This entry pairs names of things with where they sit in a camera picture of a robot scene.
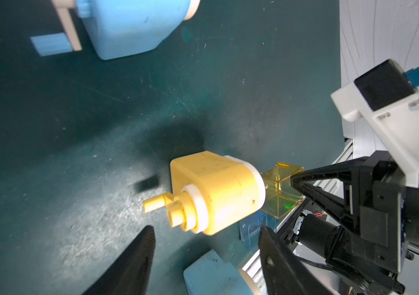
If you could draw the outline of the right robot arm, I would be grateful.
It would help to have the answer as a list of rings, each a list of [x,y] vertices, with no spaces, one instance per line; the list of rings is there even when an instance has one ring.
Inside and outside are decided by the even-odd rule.
[[[404,293],[397,277],[408,245],[419,246],[419,186],[407,187],[388,152],[297,173],[291,185],[334,220],[305,217],[300,243],[358,292]]]

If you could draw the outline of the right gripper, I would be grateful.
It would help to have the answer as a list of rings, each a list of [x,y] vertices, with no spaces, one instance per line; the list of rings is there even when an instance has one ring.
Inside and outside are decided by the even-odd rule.
[[[315,186],[316,181],[338,179],[351,185],[345,199]],[[403,263],[402,202],[406,189],[403,173],[389,152],[376,151],[291,178],[291,186],[314,201],[341,225],[353,225],[352,252],[390,272],[399,273]]]

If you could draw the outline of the yellow sharpener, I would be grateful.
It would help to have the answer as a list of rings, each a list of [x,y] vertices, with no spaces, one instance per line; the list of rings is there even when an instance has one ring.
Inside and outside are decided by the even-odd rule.
[[[246,161],[203,151],[170,162],[172,191],[143,203],[144,212],[166,208],[171,227],[215,233],[262,208],[266,188],[261,174]]]

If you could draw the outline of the blue sharpener back row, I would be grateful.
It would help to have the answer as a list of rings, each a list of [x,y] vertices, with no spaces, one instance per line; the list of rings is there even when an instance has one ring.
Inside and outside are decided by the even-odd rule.
[[[141,54],[155,49],[183,21],[191,19],[199,1],[53,1],[64,31],[33,36],[41,56],[82,50],[70,11],[82,20],[102,60]]]

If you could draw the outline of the yellow tray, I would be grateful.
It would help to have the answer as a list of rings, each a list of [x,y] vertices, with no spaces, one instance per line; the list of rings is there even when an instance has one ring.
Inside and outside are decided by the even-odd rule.
[[[280,220],[300,205],[305,197],[292,187],[291,179],[303,171],[304,167],[277,162],[261,173],[266,188],[266,201],[261,210]]]

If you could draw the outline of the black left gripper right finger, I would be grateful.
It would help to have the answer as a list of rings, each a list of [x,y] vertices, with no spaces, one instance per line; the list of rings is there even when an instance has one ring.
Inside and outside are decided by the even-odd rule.
[[[267,293],[270,295],[330,295],[276,233],[262,226],[258,240]]]

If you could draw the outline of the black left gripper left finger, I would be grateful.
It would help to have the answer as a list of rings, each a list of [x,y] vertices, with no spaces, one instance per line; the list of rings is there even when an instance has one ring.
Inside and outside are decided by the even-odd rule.
[[[86,295],[145,295],[155,253],[155,232],[146,226]]]

